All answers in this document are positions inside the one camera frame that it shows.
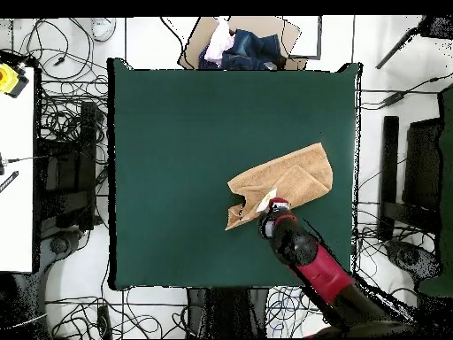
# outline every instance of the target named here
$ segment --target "cable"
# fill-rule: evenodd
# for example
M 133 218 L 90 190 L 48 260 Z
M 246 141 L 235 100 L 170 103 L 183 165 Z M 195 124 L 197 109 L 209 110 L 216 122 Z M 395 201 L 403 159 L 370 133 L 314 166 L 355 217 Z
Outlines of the cable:
M 296 62 L 293 58 L 291 58 L 291 55 L 289 55 L 289 52 L 288 52 L 288 50 L 287 50 L 287 48 L 285 46 L 285 43 L 283 42 L 283 35 L 285 34 L 285 26 L 287 24 L 287 21 L 284 19 L 284 16 L 281 16 L 281 19 L 283 19 L 283 29 L 281 30 L 281 45 L 283 46 L 283 49 L 287 53 L 288 58 L 293 60 L 294 62 Z
M 403 163 L 407 158 L 404 158 L 403 160 L 400 160 L 398 163 L 396 163 L 397 165 Z M 372 177 L 370 177 L 369 179 L 366 179 L 364 182 L 362 182 L 360 184 L 360 186 L 358 187 L 358 190 L 360 190 L 360 188 L 362 188 L 367 182 L 369 182 L 371 179 L 373 179 L 374 177 L 376 177 L 377 175 L 379 175 L 380 173 L 382 172 L 382 170 L 380 170 L 377 174 L 374 174 Z
M 450 73 L 450 74 L 447 74 L 447 75 L 443 75 L 442 77 L 434 77 L 434 78 L 431 78 L 429 80 L 426 80 L 426 81 L 423 81 L 421 83 L 419 83 L 418 85 L 414 86 L 413 88 L 411 89 L 407 89 L 403 92 L 397 92 L 395 94 L 392 94 L 390 97 L 387 97 L 385 98 L 384 100 L 381 100 L 380 102 L 378 103 L 362 103 L 362 104 L 375 104 L 375 105 L 379 105 L 381 104 L 378 108 L 365 108 L 365 107 L 361 107 L 363 110 L 380 110 L 381 108 L 384 108 L 384 107 L 389 107 L 390 105 L 393 105 L 397 102 L 399 102 L 400 100 L 402 100 L 406 94 L 409 94 L 411 93 L 413 90 L 415 90 L 416 88 L 419 88 L 420 86 L 424 85 L 425 83 L 428 83 L 428 82 L 436 82 L 438 80 L 444 80 L 446 78 L 449 78 L 453 75 L 453 72 Z
M 159 17 L 160 21 L 165 25 L 166 28 L 170 30 L 170 32 L 178 39 L 178 42 L 180 43 L 180 53 L 182 56 L 184 56 L 184 60 L 186 61 L 186 64 L 190 66 L 192 69 L 195 70 L 194 66 L 188 62 L 188 57 L 186 56 L 186 50 L 184 49 L 184 45 L 182 44 L 182 40 L 179 38 L 179 36 L 172 30 L 171 27 L 168 26 L 168 24 L 164 21 L 162 17 Z
M 414 292 L 413 290 L 410 290 L 409 288 L 404 288 L 404 287 L 400 287 L 400 288 L 397 288 L 396 290 L 393 290 L 390 292 L 390 295 L 394 295 L 396 292 L 400 291 L 400 290 L 405 290 L 407 292 L 410 292 L 412 295 L 414 295 L 416 298 L 418 297 L 418 294 L 416 292 Z
M 48 314 L 46 313 L 46 314 L 40 315 L 39 317 L 33 318 L 33 319 L 29 320 L 29 321 L 25 321 L 25 322 L 22 322 L 22 323 L 18 323 L 17 325 L 10 326 L 10 327 L 8 327 L 8 328 L 0 328 L 0 329 L 12 329 L 12 328 L 18 328 L 18 327 L 26 326 L 26 325 L 29 324 L 29 323 L 38 321 L 38 320 L 40 320 L 41 318 L 46 317 L 47 315 L 48 315 Z

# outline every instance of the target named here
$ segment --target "cloth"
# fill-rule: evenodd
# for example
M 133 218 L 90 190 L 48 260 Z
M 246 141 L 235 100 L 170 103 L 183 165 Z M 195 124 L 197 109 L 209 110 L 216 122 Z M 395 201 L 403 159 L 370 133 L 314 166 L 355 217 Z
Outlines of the cloth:
M 228 209 L 231 229 L 254 220 L 265 196 L 277 189 L 277 197 L 297 207 L 324 196 L 332 188 L 333 173 L 321 143 L 271 160 L 237 175 L 228 182 L 230 190 L 245 197 L 245 205 Z
M 234 35 L 230 35 L 230 26 L 224 19 L 219 18 L 219 25 L 212 34 L 204 59 L 216 63 L 218 67 L 222 65 L 222 54 L 225 50 L 233 47 Z
M 206 61 L 204 59 L 204 54 L 206 53 L 206 50 L 208 49 L 209 45 L 204 47 L 202 50 L 202 53 L 200 53 L 200 56 L 198 57 L 198 69 L 204 69 L 204 70 L 219 70 L 220 68 L 217 66 L 216 63 L 212 63 L 211 61 Z
M 236 30 L 234 45 L 222 56 L 222 69 L 268 70 L 265 63 L 279 64 L 281 59 L 278 36 L 258 38 L 249 31 Z

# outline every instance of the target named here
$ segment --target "green tabletop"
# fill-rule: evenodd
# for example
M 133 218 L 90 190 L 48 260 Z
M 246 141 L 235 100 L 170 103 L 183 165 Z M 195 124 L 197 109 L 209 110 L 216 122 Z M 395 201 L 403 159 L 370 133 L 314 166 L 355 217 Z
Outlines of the green tabletop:
M 294 212 L 349 270 L 358 65 L 341 73 L 134 71 L 115 59 L 109 67 L 118 289 L 297 285 L 255 221 L 225 231 L 228 207 L 241 202 L 227 182 L 319 142 L 333 188 Z

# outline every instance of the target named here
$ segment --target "towel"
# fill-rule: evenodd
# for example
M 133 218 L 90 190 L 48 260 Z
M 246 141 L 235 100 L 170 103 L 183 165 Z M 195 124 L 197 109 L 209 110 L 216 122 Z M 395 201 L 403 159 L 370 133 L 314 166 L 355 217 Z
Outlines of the towel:
M 233 193 L 245 197 L 245 204 L 228 209 L 226 230 L 257 218 L 261 213 L 257 209 L 270 192 L 294 208 L 324 196 L 332 182 L 332 167 L 321 143 L 251 168 L 228 182 Z

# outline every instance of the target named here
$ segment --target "black stand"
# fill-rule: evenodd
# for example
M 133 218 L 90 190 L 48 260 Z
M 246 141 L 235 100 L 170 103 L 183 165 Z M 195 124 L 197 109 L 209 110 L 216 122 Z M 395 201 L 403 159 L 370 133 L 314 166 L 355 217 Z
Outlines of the black stand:
M 395 47 L 376 65 L 381 69 L 414 35 L 426 38 L 453 39 L 453 19 L 451 16 L 423 16 L 417 27 L 406 32 Z
M 403 204 L 396 202 L 396 171 L 398 155 L 399 119 L 384 118 L 380 173 L 380 211 L 377 232 L 379 239 L 391 240 L 395 221 L 437 234 L 440 215 L 437 201 L 439 156 L 435 138 L 439 134 L 437 119 L 411 125 L 408 132 L 408 158 L 404 183 Z M 418 134 L 413 130 L 425 128 Z

